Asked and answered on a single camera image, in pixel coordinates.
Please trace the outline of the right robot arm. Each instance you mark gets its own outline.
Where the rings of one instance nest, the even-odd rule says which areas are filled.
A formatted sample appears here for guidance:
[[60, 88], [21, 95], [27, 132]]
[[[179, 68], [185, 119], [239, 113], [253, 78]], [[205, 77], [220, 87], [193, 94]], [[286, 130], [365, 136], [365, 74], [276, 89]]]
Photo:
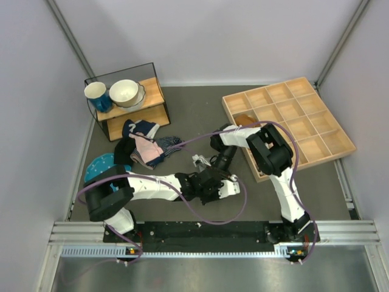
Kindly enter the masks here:
[[211, 147], [218, 152], [241, 147], [250, 150], [257, 169], [267, 175], [281, 206], [284, 236], [301, 239], [311, 224], [310, 213], [301, 202], [295, 184], [298, 148], [289, 145], [282, 134], [291, 134], [279, 123], [268, 122], [258, 128], [225, 124], [211, 136]]

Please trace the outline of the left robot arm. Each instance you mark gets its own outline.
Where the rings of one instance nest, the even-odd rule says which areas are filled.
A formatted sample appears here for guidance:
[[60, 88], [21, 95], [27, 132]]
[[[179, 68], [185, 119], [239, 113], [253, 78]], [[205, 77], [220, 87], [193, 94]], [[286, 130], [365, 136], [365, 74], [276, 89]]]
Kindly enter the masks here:
[[139, 177], [121, 165], [115, 165], [84, 183], [84, 198], [91, 221], [104, 221], [124, 241], [134, 240], [138, 233], [133, 213], [125, 205], [134, 200], [191, 201], [202, 204], [227, 196], [227, 181], [218, 174], [175, 173], [168, 176]]

